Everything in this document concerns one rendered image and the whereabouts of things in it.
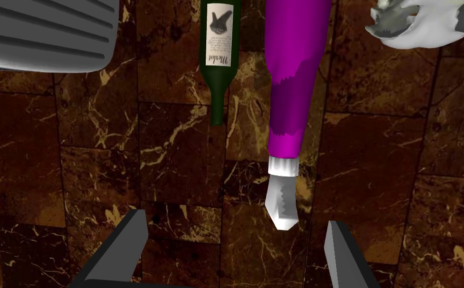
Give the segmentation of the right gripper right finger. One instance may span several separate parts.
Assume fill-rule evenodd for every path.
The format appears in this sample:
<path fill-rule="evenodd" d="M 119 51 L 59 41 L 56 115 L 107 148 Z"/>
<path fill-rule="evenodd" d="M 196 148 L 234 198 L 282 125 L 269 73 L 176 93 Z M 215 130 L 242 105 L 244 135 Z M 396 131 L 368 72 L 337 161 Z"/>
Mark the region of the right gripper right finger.
<path fill-rule="evenodd" d="M 344 222 L 328 222 L 324 251 L 333 288 L 381 288 Z"/>

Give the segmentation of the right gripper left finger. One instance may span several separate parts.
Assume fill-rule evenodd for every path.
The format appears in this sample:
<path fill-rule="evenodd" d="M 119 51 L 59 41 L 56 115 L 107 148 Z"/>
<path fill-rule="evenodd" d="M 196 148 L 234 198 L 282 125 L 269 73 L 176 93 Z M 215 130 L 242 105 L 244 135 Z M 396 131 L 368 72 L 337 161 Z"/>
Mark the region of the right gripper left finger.
<path fill-rule="evenodd" d="M 132 288 L 131 278 L 148 240 L 145 210 L 132 209 L 82 270 L 71 288 Z"/>

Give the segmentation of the magenta spray bottle white nozzle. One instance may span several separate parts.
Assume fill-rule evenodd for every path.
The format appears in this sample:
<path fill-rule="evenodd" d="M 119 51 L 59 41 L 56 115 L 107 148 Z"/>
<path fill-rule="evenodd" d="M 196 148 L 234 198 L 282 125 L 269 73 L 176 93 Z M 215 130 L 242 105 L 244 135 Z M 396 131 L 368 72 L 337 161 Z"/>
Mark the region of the magenta spray bottle white nozzle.
<path fill-rule="evenodd" d="M 266 0 L 265 60 L 271 75 L 269 184 L 265 207 L 276 229 L 298 222 L 296 179 L 332 0 Z"/>

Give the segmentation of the dark green wine bottle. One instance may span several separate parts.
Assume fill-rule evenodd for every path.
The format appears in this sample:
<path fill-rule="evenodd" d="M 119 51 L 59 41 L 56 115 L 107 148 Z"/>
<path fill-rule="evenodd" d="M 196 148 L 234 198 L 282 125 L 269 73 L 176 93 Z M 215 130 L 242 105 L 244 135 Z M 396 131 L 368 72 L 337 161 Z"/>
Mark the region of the dark green wine bottle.
<path fill-rule="evenodd" d="M 210 124 L 220 126 L 238 70 L 241 0 L 200 0 L 199 20 L 199 71 L 211 93 Z"/>

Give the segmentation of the grey ribbed appliance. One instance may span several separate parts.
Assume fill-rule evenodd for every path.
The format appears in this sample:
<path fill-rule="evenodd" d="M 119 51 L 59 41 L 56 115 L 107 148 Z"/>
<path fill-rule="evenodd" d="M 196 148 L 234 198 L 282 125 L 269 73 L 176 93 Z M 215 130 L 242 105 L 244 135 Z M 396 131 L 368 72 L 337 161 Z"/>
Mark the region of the grey ribbed appliance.
<path fill-rule="evenodd" d="M 91 73 L 115 50 L 119 0 L 0 0 L 0 71 Z"/>

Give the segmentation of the white grey crumpled object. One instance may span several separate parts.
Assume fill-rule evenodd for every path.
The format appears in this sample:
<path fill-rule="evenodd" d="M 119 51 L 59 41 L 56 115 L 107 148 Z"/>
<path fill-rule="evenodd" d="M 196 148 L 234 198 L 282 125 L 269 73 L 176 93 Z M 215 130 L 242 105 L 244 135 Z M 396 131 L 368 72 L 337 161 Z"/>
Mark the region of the white grey crumpled object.
<path fill-rule="evenodd" d="M 391 48 L 433 49 L 464 38 L 464 0 L 378 0 L 366 31 Z"/>

